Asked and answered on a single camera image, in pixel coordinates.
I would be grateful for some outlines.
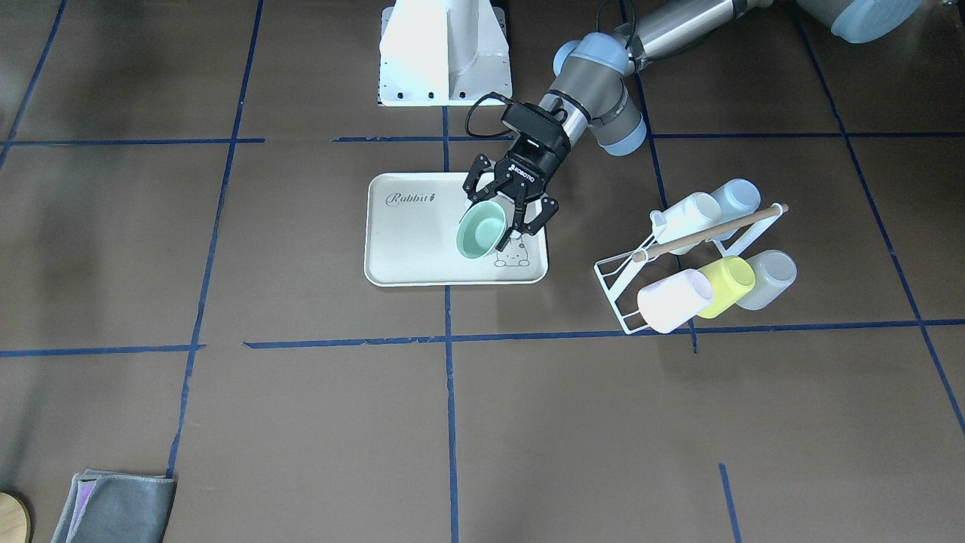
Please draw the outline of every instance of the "wooden round board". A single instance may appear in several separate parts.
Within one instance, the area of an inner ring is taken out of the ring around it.
[[[0,493],[0,543],[27,543],[30,517],[20,500]]]

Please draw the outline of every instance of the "white tray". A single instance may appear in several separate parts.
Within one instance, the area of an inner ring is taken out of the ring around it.
[[[492,174],[486,174],[491,180]],[[487,183],[483,176],[481,183]],[[387,173],[369,184],[365,277],[380,287],[529,284],[546,276],[546,229],[470,260],[455,248],[466,173]],[[512,216],[512,202],[496,197]]]

